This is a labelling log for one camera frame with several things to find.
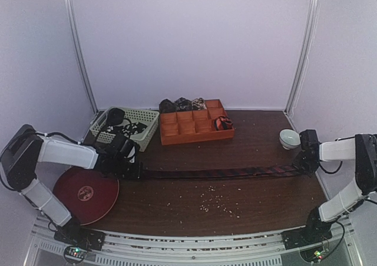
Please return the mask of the red navy striped tie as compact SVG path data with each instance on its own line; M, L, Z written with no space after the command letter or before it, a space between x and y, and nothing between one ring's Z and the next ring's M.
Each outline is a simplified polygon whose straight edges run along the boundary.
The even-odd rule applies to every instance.
M209 169L190 171L143 170L142 179L222 179L222 178L262 178L290 177L301 173L293 166L250 167L236 169Z

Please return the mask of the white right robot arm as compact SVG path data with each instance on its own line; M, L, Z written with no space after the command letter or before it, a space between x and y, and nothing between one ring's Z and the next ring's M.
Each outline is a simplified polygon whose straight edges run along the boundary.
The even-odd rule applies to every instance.
M299 133L300 152L293 166L303 175L321 170L336 176L346 169L346 179L339 192L315 207L309 214L302 238L316 242L344 213L349 212L370 193L376 192L376 134L355 134L331 142L320 142L312 129Z

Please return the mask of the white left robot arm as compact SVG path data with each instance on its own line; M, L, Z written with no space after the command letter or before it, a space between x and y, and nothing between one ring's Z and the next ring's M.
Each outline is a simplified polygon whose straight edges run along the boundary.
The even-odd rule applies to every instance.
M143 165L137 159L139 145L122 135L106 147L87 145L60 132L41 133L23 125L1 152L5 186L26 197L73 245L83 242L85 233L77 212L66 206L38 178L39 166L50 164L81 168L89 173L113 175L117 179L138 179Z

